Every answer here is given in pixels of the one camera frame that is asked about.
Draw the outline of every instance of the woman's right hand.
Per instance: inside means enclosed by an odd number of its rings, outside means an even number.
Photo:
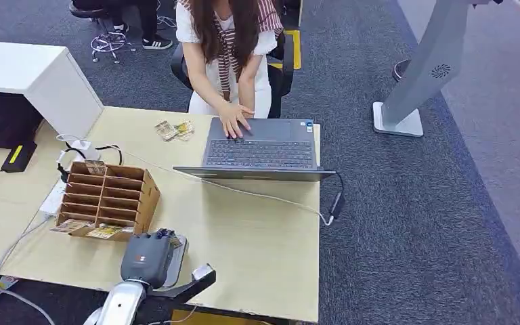
[[[242,137],[242,132],[238,126],[238,123],[242,124],[246,130],[250,131],[250,125],[246,122],[244,114],[254,116],[254,111],[246,106],[240,104],[234,104],[226,102],[226,105],[217,109],[220,121],[222,121],[222,127],[224,128],[224,134],[226,137],[237,139]]]

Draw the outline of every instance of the laptop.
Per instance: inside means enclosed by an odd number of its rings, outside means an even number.
[[[215,117],[201,167],[173,167],[201,178],[320,181],[335,171],[319,171],[312,120],[247,120],[252,131],[242,139],[226,139]]]

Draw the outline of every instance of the white robotic arm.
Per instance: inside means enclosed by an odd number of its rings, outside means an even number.
[[[208,264],[192,272],[189,284],[165,291],[154,291],[167,275],[179,273],[186,239],[174,231],[161,229],[133,236],[121,264],[123,282],[108,293],[104,305],[95,310],[84,325],[132,325],[140,303],[146,297],[162,297],[171,303],[185,303],[216,281],[216,271]]]

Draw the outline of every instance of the blue carpet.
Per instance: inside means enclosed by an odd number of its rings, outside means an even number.
[[[170,51],[94,64],[87,49],[94,25],[71,17],[64,2],[13,7],[0,4],[0,41],[68,46],[105,104],[186,107],[189,93],[169,72]],[[391,67],[411,54],[410,35],[395,0],[304,3],[303,68],[284,117],[322,124],[322,166],[338,169],[347,188],[343,214],[321,231],[320,323],[520,324],[519,258],[442,97],[420,108],[423,138],[372,130],[371,105],[393,88]],[[323,208],[337,186],[322,184]],[[57,324],[82,323],[104,298],[28,281],[15,290]],[[0,297],[0,324],[19,323],[45,324]]]

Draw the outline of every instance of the gray carpet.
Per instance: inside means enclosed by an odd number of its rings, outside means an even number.
[[[0,41],[68,46],[105,104],[186,107],[170,52],[93,64],[93,26],[68,15],[63,1],[10,6],[0,5]],[[395,0],[305,0],[303,68],[284,117],[323,125],[322,166],[338,169],[347,187],[343,214],[321,231],[320,323],[520,324],[519,258],[443,98],[420,109],[421,139],[372,131],[371,103],[393,87],[391,65],[410,55],[409,33]],[[337,186],[322,184],[323,208]],[[57,324],[82,323],[104,297],[35,282],[15,290]],[[45,321],[0,297],[0,324]]]
[[[435,0],[399,0],[416,37]],[[470,10],[460,75],[442,91],[520,258],[520,5]]]

